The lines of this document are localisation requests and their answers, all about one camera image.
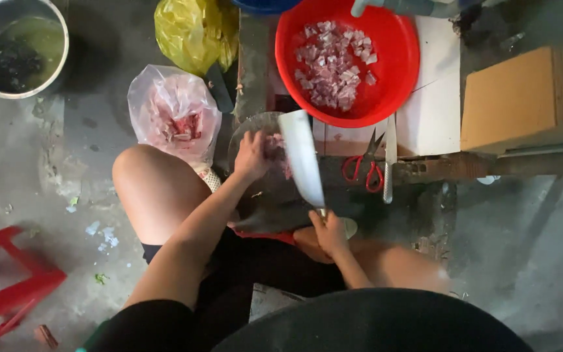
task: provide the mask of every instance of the person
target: person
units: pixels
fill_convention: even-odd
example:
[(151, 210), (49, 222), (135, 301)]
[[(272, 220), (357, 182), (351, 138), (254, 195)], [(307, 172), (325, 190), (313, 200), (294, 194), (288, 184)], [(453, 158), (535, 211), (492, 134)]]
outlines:
[(114, 186), (149, 265), (88, 351), (210, 350), (249, 322), (254, 284), (303, 298), (376, 286), (449, 291), (439, 264), (398, 245), (348, 241), (332, 211), (324, 220), (309, 213), (313, 227), (295, 232), (301, 245), (227, 228), (246, 188), (269, 169), (264, 139), (245, 134), (235, 171), (214, 193), (154, 147), (117, 157)]

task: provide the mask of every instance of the thigh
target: thigh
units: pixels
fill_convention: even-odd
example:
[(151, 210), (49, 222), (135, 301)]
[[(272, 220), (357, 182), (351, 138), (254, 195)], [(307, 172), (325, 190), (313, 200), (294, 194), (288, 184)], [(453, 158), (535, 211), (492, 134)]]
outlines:
[(143, 244), (162, 245), (210, 194), (183, 160), (138, 144), (114, 162), (114, 188)]

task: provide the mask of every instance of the clear plastic bag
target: clear plastic bag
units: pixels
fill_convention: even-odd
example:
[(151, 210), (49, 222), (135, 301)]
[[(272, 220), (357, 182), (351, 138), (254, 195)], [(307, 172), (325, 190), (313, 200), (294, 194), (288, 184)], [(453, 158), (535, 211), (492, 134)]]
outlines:
[(226, 71), (238, 52), (238, 8), (229, 1), (162, 0), (156, 40), (179, 68), (203, 77), (218, 61)]
[(177, 156), (198, 173), (212, 165), (222, 114), (201, 78), (147, 65), (129, 85), (127, 100), (139, 143)]

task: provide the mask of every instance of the cardboard box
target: cardboard box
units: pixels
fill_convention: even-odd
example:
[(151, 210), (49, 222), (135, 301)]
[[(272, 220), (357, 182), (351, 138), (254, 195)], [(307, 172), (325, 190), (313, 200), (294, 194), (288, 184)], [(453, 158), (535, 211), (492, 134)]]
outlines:
[(563, 48), (539, 48), (467, 77), (462, 150), (502, 155), (561, 143)]

